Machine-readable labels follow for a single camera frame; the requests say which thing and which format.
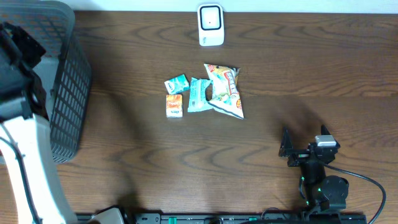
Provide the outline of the small teal candy box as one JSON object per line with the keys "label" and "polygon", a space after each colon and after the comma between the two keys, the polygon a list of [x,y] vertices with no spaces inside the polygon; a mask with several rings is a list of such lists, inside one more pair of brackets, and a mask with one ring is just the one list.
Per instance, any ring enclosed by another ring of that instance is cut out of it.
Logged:
{"label": "small teal candy box", "polygon": [[167,92],[170,95],[176,95],[190,89],[190,84],[185,74],[181,74],[175,78],[167,80],[164,82],[164,84],[167,89]]}

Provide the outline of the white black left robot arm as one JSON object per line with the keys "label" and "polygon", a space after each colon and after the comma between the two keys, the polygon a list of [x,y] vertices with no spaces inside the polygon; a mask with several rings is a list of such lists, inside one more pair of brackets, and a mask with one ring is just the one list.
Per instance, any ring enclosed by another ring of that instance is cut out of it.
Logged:
{"label": "white black left robot arm", "polygon": [[1,24],[1,154],[19,223],[126,223],[119,207],[90,217],[70,207],[50,147],[46,91],[34,67],[45,49],[23,28]]}

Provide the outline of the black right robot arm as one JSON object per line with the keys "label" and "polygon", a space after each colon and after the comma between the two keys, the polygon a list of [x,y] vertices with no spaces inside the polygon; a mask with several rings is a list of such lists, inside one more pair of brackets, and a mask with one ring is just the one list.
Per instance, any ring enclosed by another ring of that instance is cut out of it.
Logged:
{"label": "black right robot arm", "polygon": [[340,145],[327,130],[321,126],[321,134],[315,136],[305,149],[294,148],[287,129],[283,130],[279,157],[288,159],[289,167],[299,167],[301,178],[299,191],[308,202],[302,215],[333,214],[346,208],[349,183],[336,175],[326,175],[325,167],[335,160]]}

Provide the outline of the teal white snack packet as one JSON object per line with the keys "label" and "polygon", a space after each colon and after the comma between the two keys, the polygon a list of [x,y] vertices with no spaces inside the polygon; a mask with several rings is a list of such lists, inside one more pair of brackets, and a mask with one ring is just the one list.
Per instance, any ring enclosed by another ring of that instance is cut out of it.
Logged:
{"label": "teal white snack packet", "polygon": [[189,113],[211,110],[213,108],[206,99],[206,89],[211,85],[211,83],[211,80],[192,77],[187,108]]}

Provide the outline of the small orange candy box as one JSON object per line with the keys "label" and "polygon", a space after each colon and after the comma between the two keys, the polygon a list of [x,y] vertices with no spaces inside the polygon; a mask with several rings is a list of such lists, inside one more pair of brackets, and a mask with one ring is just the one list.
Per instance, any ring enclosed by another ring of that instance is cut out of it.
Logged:
{"label": "small orange candy box", "polygon": [[182,118],[183,96],[180,94],[167,95],[165,107],[165,113],[167,118]]}

